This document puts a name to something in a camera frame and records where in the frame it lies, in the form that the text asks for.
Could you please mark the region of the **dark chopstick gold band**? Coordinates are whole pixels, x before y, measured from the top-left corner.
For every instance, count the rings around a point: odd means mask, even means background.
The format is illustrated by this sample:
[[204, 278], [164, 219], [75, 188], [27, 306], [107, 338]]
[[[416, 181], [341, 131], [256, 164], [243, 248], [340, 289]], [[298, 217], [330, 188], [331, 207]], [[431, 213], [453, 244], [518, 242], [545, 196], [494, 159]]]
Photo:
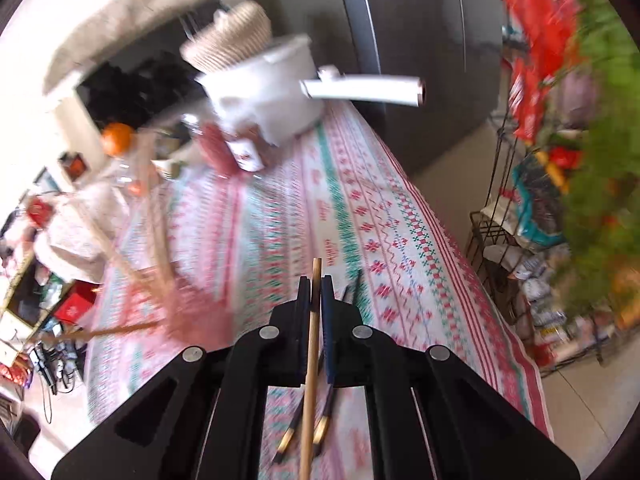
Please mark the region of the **dark chopstick gold band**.
[[285, 459], [286, 454], [288, 454], [288, 449], [290, 448], [293, 438], [296, 435], [296, 431], [303, 419], [304, 400], [305, 398], [301, 398], [298, 402], [292, 419], [288, 424], [288, 428], [286, 428], [285, 433], [280, 439], [277, 451], [274, 453], [273, 459], [271, 461], [273, 465], [279, 465], [280, 463], [282, 463]]

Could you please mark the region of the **light bamboo chopstick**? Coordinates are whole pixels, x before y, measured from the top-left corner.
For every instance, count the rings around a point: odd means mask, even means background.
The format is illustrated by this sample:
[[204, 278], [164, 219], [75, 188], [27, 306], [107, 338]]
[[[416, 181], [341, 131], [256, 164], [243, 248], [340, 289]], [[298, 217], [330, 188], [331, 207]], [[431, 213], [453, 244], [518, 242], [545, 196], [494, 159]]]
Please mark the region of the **light bamboo chopstick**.
[[316, 409], [318, 379], [321, 269], [322, 260], [314, 258], [311, 275], [305, 396], [302, 432], [300, 433], [300, 480], [309, 480], [311, 476], [312, 446], [314, 445], [314, 410]]

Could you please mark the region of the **pink perforated utensil holder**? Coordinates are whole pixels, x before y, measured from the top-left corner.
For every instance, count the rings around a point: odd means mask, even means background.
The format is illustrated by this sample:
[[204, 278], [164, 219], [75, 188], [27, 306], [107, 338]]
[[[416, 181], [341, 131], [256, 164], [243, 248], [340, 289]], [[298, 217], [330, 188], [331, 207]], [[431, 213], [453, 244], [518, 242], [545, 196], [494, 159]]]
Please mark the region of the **pink perforated utensil holder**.
[[222, 300], [179, 273], [168, 284], [160, 284], [160, 271], [155, 266], [140, 273], [153, 292], [164, 292], [165, 296], [149, 295], [138, 283], [130, 282], [118, 325], [154, 322], [154, 327], [137, 330], [136, 335], [157, 349], [199, 346], [212, 351], [231, 344], [233, 315]]

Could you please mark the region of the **patterned red green tablecloth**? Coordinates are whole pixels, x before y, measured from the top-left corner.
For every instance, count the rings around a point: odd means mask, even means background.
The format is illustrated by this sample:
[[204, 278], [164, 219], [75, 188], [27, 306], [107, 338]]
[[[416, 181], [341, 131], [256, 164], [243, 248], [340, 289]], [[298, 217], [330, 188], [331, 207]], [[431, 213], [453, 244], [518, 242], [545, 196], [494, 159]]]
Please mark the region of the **patterned red green tablecloth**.
[[[232, 316], [212, 349], [265, 325], [322, 259], [336, 296], [362, 272], [363, 321], [403, 346], [443, 344], [553, 440], [538, 367], [488, 298], [399, 162], [345, 103], [278, 151], [261, 177], [217, 178], [206, 166], [163, 185], [178, 271]], [[90, 342], [89, 418], [99, 424], [185, 344], [159, 333]], [[362, 389], [337, 395], [313, 479], [372, 479]]]

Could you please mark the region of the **floral cloth covered object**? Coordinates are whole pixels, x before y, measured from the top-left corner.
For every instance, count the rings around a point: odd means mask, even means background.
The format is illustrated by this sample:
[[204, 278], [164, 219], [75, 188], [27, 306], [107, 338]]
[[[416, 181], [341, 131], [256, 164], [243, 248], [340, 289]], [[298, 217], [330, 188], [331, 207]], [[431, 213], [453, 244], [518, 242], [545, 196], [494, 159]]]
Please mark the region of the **floral cloth covered object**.
[[114, 242], [130, 215], [125, 195], [108, 181], [96, 181], [76, 192], [47, 198], [46, 203], [53, 206], [53, 214], [35, 238], [32, 249], [36, 258], [66, 282], [100, 284], [107, 256], [81, 220], [75, 205], [80, 205]]

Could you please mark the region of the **green leafy vegetable bunch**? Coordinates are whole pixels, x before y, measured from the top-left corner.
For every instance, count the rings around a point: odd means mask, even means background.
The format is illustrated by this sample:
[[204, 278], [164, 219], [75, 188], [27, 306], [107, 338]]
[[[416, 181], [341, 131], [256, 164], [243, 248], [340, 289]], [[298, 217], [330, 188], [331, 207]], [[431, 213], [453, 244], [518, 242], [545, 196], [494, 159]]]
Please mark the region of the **green leafy vegetable bunch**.
[[578, 52], [598, 97], [565, 197], [570, 260], [555, 283], [570, 316], [639, 296], [616, 284], [639, 266], [639, 49], [608, 0], [578, 4]]

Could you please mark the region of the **red spice jar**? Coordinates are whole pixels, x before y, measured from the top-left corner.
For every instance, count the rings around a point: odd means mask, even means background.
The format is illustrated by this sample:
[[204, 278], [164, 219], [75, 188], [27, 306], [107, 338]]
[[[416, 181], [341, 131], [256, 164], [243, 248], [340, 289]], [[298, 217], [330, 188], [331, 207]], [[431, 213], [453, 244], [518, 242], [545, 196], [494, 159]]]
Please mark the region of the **red spice jar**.
[[206, 120], [195, 141], [205, 161], [222, 178], [231, 178], [241, 171], [258, 174], [269, 165], [269, 144], [251, 120]]

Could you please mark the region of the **orange fruit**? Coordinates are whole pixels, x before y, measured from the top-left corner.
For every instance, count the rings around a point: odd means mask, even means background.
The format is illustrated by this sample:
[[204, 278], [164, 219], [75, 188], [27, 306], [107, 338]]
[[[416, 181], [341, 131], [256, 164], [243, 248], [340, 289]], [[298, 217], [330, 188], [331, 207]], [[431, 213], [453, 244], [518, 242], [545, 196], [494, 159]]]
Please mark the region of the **orange fruit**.
[[134, 140], [134, 128], [121, 122], [106, 125], [101, 134], [103, 151], [107, 156], [117, 157], [129, 151]]

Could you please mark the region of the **black microwave oven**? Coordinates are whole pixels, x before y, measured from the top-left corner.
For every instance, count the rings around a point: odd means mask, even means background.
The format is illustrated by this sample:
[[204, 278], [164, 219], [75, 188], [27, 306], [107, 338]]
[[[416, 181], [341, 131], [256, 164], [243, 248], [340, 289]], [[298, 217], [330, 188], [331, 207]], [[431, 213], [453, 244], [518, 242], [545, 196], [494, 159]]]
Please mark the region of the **black microwave oven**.
[[168, 108], [205, 96], [198, 71], [181, 57], [180, 48], [225, 7], [220, 0], [205, 0], [93, 70], [77, 93], [96, 128], [121, 122], [137, 129]]

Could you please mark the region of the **grey refrigerator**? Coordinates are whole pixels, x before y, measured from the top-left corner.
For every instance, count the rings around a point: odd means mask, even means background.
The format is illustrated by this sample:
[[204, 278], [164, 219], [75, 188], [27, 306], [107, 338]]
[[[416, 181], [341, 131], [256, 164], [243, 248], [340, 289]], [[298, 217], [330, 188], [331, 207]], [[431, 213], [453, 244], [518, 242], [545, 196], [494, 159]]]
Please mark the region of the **grey refrigerator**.
[[255, 1], [275, 35], [307, 34], [319, 65], [422, 79], [420, 107], [358, 106], [408, 174], [455, 146], [497, 105], [500, 0]]

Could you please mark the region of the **floral cloth microwave cover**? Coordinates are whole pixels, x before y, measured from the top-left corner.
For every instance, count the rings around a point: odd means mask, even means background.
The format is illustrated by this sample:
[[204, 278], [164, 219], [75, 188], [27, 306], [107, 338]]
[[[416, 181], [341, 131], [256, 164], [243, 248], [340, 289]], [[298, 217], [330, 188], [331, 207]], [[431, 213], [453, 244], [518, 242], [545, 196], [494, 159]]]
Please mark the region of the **floral cloth microwave cover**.
[[111, 0], [56, 49], [43, 81], [48, 96], [123, 47], [206, 0]]

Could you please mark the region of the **red plastic bag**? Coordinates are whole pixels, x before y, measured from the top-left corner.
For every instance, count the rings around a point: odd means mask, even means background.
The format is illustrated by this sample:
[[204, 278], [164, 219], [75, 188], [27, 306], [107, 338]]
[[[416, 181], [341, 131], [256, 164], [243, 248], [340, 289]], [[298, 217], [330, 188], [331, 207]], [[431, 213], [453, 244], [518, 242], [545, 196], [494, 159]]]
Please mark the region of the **red plastic bag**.
[[561, 70], [577, 60], [576, 0], [502, 0], [524, 34], [527, 51], [515, 55], [508, 107], [514, 136], [532, 145], [540, 131], [546, 99]]

